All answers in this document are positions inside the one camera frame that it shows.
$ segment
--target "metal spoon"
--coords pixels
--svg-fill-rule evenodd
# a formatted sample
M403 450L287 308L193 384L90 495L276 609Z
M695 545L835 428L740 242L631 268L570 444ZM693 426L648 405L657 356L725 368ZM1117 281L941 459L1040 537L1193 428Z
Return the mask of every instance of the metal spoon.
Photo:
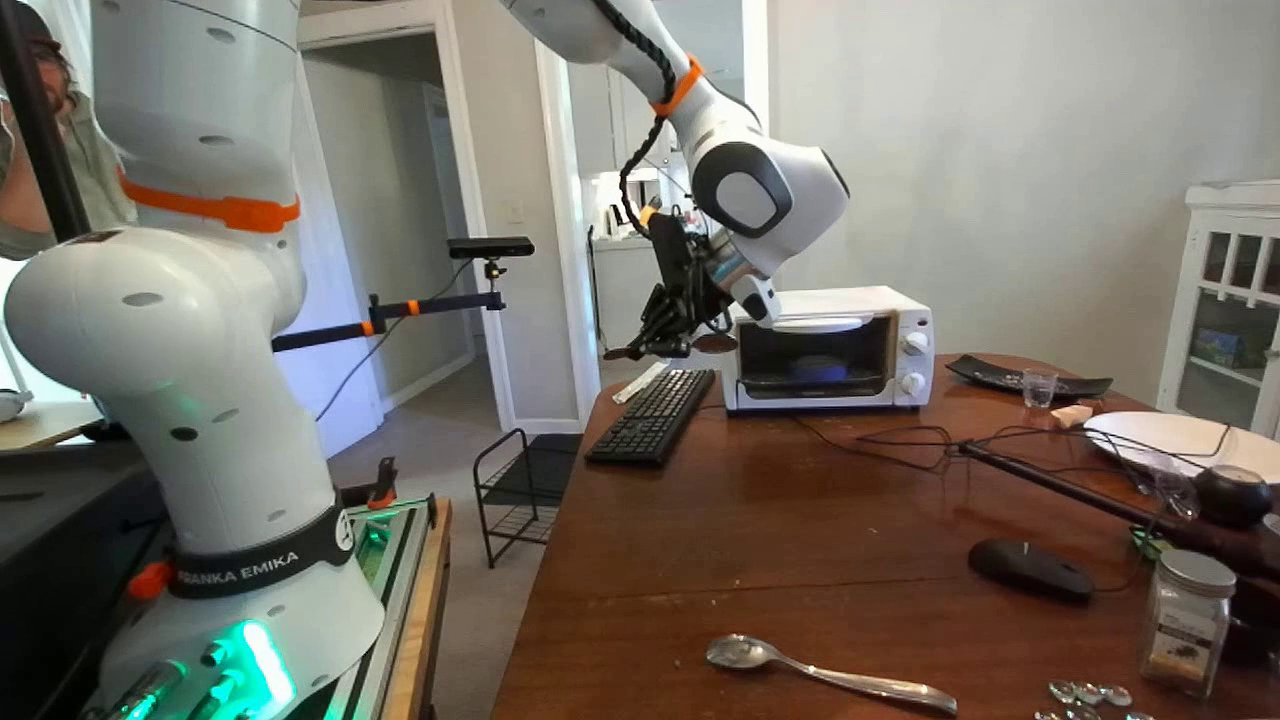
M935 712L947 712L955 718L959 703L955 697L941 693L941 690L929 690L929 685L908 685L908 680L887 680L887 678L856 678L856 674L830 674L830 667L816 667L816 666L798 666L793 657L782 657L779 647L771 647L769 642L759 637L719 637L710 647L706 647L706 666L714 667L733 667L733 674L746 674L746 667L763 667L763 666L782 666L798 678L810 678L810 680L824 680L824 685L835 685L835 690L849 690L849 693L864 693L864 697L879 697L879 702L894 702L894 703L918 703L918 710L935 710Z

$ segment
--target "plate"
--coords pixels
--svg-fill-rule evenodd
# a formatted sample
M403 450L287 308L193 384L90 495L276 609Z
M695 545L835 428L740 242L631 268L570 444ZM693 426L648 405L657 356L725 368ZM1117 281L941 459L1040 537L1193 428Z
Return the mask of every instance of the plate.
M1127 466L1199 476L1210 466L1234 466L1280 486L1280 444L1245 428L1174 412L1103 412L1083 436Z

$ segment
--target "cabinet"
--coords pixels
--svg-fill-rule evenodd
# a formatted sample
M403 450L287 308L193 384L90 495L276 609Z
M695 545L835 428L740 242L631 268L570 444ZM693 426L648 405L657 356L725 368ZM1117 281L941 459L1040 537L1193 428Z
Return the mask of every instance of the cabinet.
M1186 194L1160 407L1280 431L1280 182Z

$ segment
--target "shelf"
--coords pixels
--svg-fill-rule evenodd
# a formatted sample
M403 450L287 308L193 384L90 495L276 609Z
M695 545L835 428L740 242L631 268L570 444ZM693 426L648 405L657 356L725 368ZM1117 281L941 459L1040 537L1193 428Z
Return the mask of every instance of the shelf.
M1246 384L1246 390L1261 390L1261 384L1263 384L1263 371L1234 371L1234 368L1210 365L1210 359L1205 359L1205 356L1186 356L1186 365L1196 365L1196 368L1205 368L1205 371L1210 371L1210 377Z

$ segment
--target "green light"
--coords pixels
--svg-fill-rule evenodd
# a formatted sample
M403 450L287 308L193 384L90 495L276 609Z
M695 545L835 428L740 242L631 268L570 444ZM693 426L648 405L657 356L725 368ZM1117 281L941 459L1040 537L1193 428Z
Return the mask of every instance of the green light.
M201 720L271 720L297 693L264 623L234 623L212 645L215 685Z
M149 693L122 712L122 720L149 720L155 703L161 703L161 693Z
M290 703L290 680L287 680L287 674L279 666L279 651L276 651L271 637L258 623L244 623L241 637L244 637L244 645L250 651L250 666L255 666L258 680L266 685L266 703L258 712L250 712L250 718L276 718L279 710Z

